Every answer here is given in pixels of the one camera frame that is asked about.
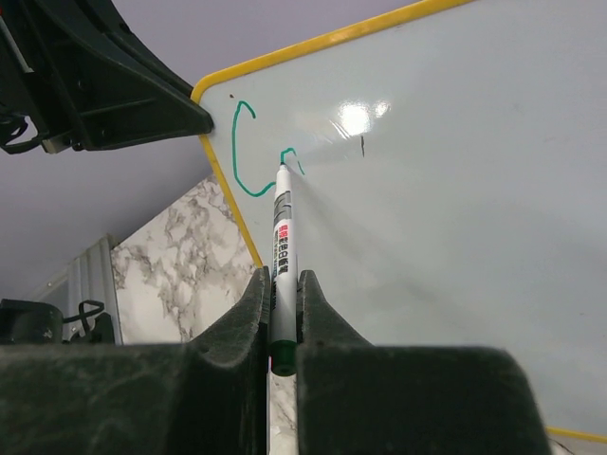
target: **green scribble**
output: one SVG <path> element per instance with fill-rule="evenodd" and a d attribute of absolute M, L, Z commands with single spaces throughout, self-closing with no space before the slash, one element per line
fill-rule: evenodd
<path fill-rule="evenodd" d="M 247 187 L 247 185 L 245 185 L 243 183 L 243 181 L 240 179 L 240 175 L 238 174 L 238 152 L 237 152 L 237 148 L 236 148 L 236 130 L 237 130 L 237 126 L 238 126 L 238 117 L 240 116 L 240 110 L 242 109 L 243 106 L 245 106 L 247 108 L 248 112 L 250 113 L 250 116 L 253 117 L 253 119 L 257 118 L 257 115 L 255 114 L 255 111 L 253 110 L 253 108 L 250 107 L 250 104 L 248 104 L 246 101 L 243 101 L 243 100 L 238 101 L 238 105 L 236 106 L 236 111 L 234 112 L 234 118 L 231 123 L 231 166 L 232 166 L 232 170 L 234 172 L 234 179 L 236 180 L 236 182 L 238 183 L 240 188 L 242 188 L 243 191 L 246 194 L 248 194 L 249 196 L 260 197 L 260 196 L 263 196 L 264 194 L 266 194 L 270 188 L 272 188 L 274 185 L 276 185 L 276 182 L 269 182 L 260 191 L 251 191 Z M 300 163 L 300 160 L 297 157 L 297 152 L 295 152 L 295 149 L 293 149 L 292 147 L 289 147 L 288 149 L 285 149 L 281 152 L 281 163 L 285 162 L 285 156 L 290 153 L 293 153 L 295 155 L 295 158 L 297 159 L 297 165 L 300 168 L 300 172 L 302 173 L 302 175 L 305 175 L 304 169 L 302 168 L 302 163 Z"/>

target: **marker cap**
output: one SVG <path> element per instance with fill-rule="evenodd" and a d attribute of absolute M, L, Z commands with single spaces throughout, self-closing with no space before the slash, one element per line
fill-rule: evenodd
<path fill-rule="evenodd" d="M 272 372 L 277 376 L 291 376 L 295 374 L 295 341 L 274 341 L 269 346 L 272 357 Z"/>

